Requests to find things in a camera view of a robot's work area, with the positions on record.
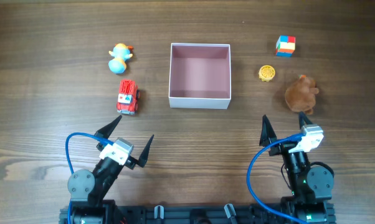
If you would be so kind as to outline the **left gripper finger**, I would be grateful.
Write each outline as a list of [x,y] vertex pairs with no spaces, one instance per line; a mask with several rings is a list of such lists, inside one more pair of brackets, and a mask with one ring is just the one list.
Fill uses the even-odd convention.
[[103,138],[103,139],[108,139],[114,129],[117,127],[118,123],[122,119],[122,115],[119,115],[117,118],[115,118],[111,123],[107,124],[106,126],[100,128],[94,136]]
[[149,153],[150,153],[150,146],[153,141],[154,134],[150,137],[149,141],[147,142],[145,148],[143,149],[142,153],[140,154],[140,157],[138,159],[137,165],[144,168],[148,161]]

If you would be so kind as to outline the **multicolour puzzle cube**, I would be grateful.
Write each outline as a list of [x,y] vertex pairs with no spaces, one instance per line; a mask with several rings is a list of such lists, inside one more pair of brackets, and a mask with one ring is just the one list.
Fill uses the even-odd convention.
[[295,51],[296,37],[281,35],[275,45],[275,55],[278,57],[291,57]]

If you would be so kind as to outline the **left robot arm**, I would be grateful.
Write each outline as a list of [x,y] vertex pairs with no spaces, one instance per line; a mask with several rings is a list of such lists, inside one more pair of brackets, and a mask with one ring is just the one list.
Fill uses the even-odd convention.
[[[144,167],[146,165],[154,137],[150,137],[139,158],[135,159],[131,155],[134,149],[132,143],[123,138],[118,138],[116,141],[108,139],[121,119],[122,116],[117,117],[94,135],[76,132],[67,136],[65,154],[71,172],[67,183],[70,202],[67,208],[67,217],[61,220],[61,223],[128,222],[115,201],[105,200],[104,197],[124,167],[132,170],[135,166]],[[74,136],[85,136],[98,141],[97,149],[100,151],[100,160],[94,170],[74,170],[69,155],[69,142]]]

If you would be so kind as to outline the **brown plush toy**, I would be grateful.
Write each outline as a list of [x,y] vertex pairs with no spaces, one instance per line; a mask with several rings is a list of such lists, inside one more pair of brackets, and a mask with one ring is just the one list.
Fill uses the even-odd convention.
[[300,75],[299,79],[293,82],[285,92],[285,101],[293,112],[304,112],[313,114],[316,105],[316,95],[320,90],[316,81],[306,75]]

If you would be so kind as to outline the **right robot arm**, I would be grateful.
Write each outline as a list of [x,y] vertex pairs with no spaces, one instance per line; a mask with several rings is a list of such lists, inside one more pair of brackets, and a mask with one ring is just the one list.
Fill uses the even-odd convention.
[[279,142],[267,116],[262,117],[259,145],[269,147],[270,156],[282,156],[283,177],[292,196],[282,197],[280,211],[305,223],[333,223],[332,198],[335,173],[322,162],[310,162],[307,153],[317,148],[324,138],[323,130],[312,123],[305,113],[298,115],[300,132],[297,137]]

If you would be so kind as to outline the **red toy fire truck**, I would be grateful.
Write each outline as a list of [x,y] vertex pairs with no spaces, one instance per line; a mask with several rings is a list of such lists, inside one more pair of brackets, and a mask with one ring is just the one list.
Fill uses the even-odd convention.
[[140,91],[134,80],[121,80],[116,103],[117,111],[121,114],[134,115],[138,110]]

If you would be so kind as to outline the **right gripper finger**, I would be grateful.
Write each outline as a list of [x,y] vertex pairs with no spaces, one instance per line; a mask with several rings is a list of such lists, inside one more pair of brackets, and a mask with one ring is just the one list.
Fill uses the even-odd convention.
[[303,126],[305,125],[308,125],[308,124],[313,124],[309,119],[308,117],[306,116],[306,114],[304,112],[299,112],[298,114],[298,122],[299,122],[299,127],[302,128]]
[[275,142],[277,140],[277,135],[272,128],[272,125],[267,118],[267,115],[262,116],[262,131],[260,135],[260,142],[259,146],[268,146],[269,144]]

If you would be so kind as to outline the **yellow round toy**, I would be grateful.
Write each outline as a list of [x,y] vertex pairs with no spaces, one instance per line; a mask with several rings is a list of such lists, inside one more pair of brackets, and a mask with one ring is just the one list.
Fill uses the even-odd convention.
[[275,76],[275,69],[271,65],[264,65],[259,70],[259,78],[263,82],[269,82]]

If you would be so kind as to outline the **blue orange duck toy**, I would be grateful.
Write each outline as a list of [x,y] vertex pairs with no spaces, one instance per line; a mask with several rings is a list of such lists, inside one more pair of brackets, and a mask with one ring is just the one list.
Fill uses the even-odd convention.
[[108,63],[109,69],[115,74],[122,74],[127,66],[126,61],[132,58],[133,46],[116,44],[112,51],[108,53],[113,57]]

